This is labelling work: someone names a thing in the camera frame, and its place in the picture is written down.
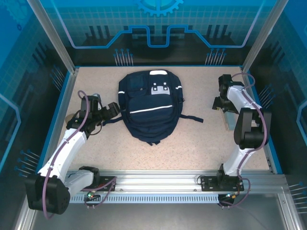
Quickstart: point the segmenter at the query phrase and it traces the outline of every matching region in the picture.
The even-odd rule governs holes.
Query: backpack strap
[[[153,144],[158,145],[158,144],[160,144],[160,141],[156,141],[156,142],[147,142],[147,144],[149,144],[150,146],[152,146]]]
[[[198,122],[203,123],[203,119],[202,119],[202,118],[199,118],[199,117],[196,117],[196,116],[187,116],[187,115],[181,114],[180,117],[181,117],[181,118],[184,118],[184,119],[192,119],[192,120],[194,120],[194,121],[198,121]]]
[[[108,120],[108,121],[104,121],[102,123],[102,126],[105,126],[106,124],[112,124],[112,123],[116,123],[117,121],[121,121],[123,119],[123,117],[118,117],[116,119],[112,119],[112,120]]]

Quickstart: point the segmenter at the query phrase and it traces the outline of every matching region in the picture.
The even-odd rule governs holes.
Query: gear graphic
[[[17,24],[23,24],[28,15],[26,0],[0,0],[0,6],[6,7]]]
[[[173,13],[173,9],[178,9],[183,0],[135,0],[135,3],[144,13],[160,17],[161,14],[166,16],[167,13]]]

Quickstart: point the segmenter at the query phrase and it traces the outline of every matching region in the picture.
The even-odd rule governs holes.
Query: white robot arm
[[[220,96],[215,98],[212,109],[239,114],[234,130],[236,145],[216,176],[201,176],[201,189],[204,192],[243,191],[241,170],[255,149],[263,145],[265,138],[264,143],[267,144],[271,112],[256,104],[246,92],[244,84],[233,81],[229,74],[219,77],[219,92]]]
[[[81,110],[67,123],[64,138],[48,162],[38,174],[27,177],[25,187],[30,209],[43,210],[45,207],[44,212],[62,214],[68,207],[70,197],[88,186],[93,190],[99,187],[99,169],[83,166],[70,175],[67,175],[67,171],[95,127],[117,116],[119,107],[116,103],[109,104],[109,109],[103,107],[98,94],[87,98],[88,104],[85,97],[82,98]]]

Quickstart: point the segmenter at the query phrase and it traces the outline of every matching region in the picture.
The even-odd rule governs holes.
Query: navy blue backpack
[[[147,70],[128,74],[119,82],[121,117],[135,138],[159,144],[175,129],[180,117],[203,123],[203,119],[182,115],[184,102],[179,78],[167,70]]]

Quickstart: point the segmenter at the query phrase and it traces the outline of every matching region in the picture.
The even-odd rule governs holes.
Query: speckled work surface
[[[152,147],[132,137],[122,121],[109,124],[81,147],[72,170],[83,165],[100,170],[210,170],[228,159],[235,145],[233,132],[225,129],[221,112],[212,110],[212,104],[219,95],[218,77],[238,73],[239,67],[82,67],[67,114],[80,109],[78,90],[88,95],[99,93],[103,105],[117,102],[118,82],[128,73],[147,69],[167,69],[179,76],[185,98],[182,114],[201,117],[204,123],[179,119],[172,135]],[[253,154],[244,167],[268,168],[263,150]]]

